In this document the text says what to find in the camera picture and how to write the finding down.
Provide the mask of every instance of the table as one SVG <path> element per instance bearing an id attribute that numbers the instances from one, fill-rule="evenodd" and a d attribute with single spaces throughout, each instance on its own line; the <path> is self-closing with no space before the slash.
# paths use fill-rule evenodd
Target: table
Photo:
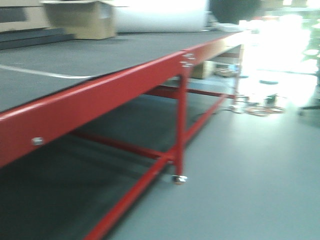
<path id="1" fill-rule="evenodd" d="M 233 94 L 188 89 L 193 66 L 218 55 L 242 58 L 245 32 L 139 33 L 7 49 L 0 55 L 0 167 L 70 134 L 154 159 L 135 185 L 87 233 L 101 239 L 168 164 L 183 184 L 186 143 Z M 236 49 L 237 53 L 225 53 Z M 163 86 L 178 76 L 179 87 Z M 218 100 L 186 129 L 187 93 Z M 142 94 L 177 100 L 175 144 L 166 152 L 77 130 Z"/>

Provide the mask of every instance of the caster wheel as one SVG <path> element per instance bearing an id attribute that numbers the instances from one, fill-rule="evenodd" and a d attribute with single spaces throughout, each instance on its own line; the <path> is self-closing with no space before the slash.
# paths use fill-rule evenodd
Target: caster wheel
<path id="1" fill-rule="evenodd" d="M 183 185 L 187 181 L 186 176 L 173 175 L 172 180 L 177 185 Z"/>

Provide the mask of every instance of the gray table surface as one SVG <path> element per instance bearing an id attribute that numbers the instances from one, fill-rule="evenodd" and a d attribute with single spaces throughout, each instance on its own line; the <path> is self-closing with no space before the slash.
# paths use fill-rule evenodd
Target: gray table surface
<path id="1" fill-rule="evenodd" d="M 228 35 L 219 31 L 120 34 L 0 51 L 0 112 Z"/>

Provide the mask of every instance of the floor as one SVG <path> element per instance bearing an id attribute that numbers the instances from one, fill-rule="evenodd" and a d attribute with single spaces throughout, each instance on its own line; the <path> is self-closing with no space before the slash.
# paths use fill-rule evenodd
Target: floor
<path id="1" fill-rule="evenodd" d="M 276 76 L 285 113 L 219 111 L 186 149 L 187 183 L 163 174 L 105 239 L 319 239 L 320 111 L 297 114 L 316 78 Z"/>

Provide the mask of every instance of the white line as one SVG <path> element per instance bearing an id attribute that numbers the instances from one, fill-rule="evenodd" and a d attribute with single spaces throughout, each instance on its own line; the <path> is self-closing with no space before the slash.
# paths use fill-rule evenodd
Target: white line
<path id="1" fill-rule="evenodd" d="M 0 64 L 0 69 L 20 72 L 20 73 L 25 73 L 25 74 L 34 74 L 34 75 L 42 75 L 42 76 L 48 76 L 48 77 L 53 77 L 53 78 L 61 78 L 61 79 L 87 79 L 87 78 L 93 77 L 93 76 L 71 76 L 71 75 L 64 75 L 64 74 L 56 74 L 56 73 L 52 73 L 52 72 L 30 70 L 30 69 L 26 69 L 26 68 L 7 66 L 7 65 L 2 65 L 2 64 Z"/>

